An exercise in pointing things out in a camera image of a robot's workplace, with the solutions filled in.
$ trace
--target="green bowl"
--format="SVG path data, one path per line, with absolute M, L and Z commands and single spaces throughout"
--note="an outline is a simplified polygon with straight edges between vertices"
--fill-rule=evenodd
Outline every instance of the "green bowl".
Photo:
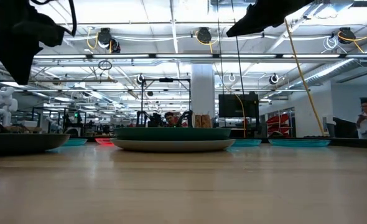
M 116 128 L 119 140 L 137 141 L 214 141 L 227 140 L 230 129 L 221 128 Z

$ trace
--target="white plate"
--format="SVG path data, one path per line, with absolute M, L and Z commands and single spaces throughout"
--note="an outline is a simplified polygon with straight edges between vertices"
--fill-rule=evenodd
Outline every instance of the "white plate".
M 232 146 L 235 140 L 222 141 L 127 141 L 111 139 L 122 149 L 142 152 L 210 152 L 222 151 Z

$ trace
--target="teal tray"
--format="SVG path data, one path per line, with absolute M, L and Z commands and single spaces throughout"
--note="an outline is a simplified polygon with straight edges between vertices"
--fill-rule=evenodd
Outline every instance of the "teal tray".
M 259 146 L 262 140 L 259 139 L 248 139 L 248 140 L 236 140 L 232 147 L 254 147 Z
M 216 141 L 227 140 L 230 129 L 222 128 L 116 128 L 119 140 L 138 141 Z
M 69 139 L 63 147 L 69 147 L 69 146 L 84 146 L 87 142 L 87 139 Z
M 330 140 L 291 140 L 291 139 L 270 139 L 269 142 L 274 146 L 285 147 L 326 147 Z

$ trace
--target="white pillar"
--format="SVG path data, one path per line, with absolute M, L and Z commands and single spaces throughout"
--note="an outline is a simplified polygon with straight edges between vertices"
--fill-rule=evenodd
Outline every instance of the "white pillar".
M 210 64 L 192 65 L 192 110 L 215 117 L 214 69 Z

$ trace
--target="yellow pole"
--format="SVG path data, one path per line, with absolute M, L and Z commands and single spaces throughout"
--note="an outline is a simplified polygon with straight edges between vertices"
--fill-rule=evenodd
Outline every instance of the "yellow pole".
M 310 104 L 311 104 L 311 106 L 312 106 L 312 109 L 313 109 L 313 111 L 314 111 L 314 115 L 315 115 L 315 117 L 316 117 L 316 120 L 318 121 L 318 125 L 319 125 L 319 129 L 320 129 L 320 133 L 322 134 L 322 136 L 324 136 L 324 135 L 325 135 L 325 133 L 323 132 L 323 126 L 322 126 L 322 123 L 320 122 L 320 118 L 319 118 L 318 112 L 316 111 L 316 108 L 315 108 L 315 105 L 314 105 L 314 100 L 312 99 L 312 96 L 310 95 L 310 92 L 309 92 L 309 89 L 308 89 L 307 82 L 305 81 L 304 74 L 302 73 L 301 66 L 300 66 L 300 63 L 299 63 L 298 58 L 297 58 L 297 53 L 295 52 L 295 47 L 294 47 L 293 39 L 292 39 L 292 37 L 291 37 L 291 31 L 290 31 L 290 28 L 289 28 L 289 24 L 287 23 L 287 19 L 284 19 L 284 22 L 286 23 L 287 33 L 289 34 L 291 48 L 292 48 L 292 50 L 293 50 L 293 54 L 294 54 L 294 58 L 295 58 L 295 62 L 297 63 L 297 68 L 298 68 L 298 71 L 299 71 L 299 73 L 300 73 L 300 76 L 301 76 L 301 79 L 302 79 L 302 83 L 304 84 L 304 87 L 305 87 L 305 89 L 307 90 L 307 94 L 308 94 L 309 102 L 310 102 Z

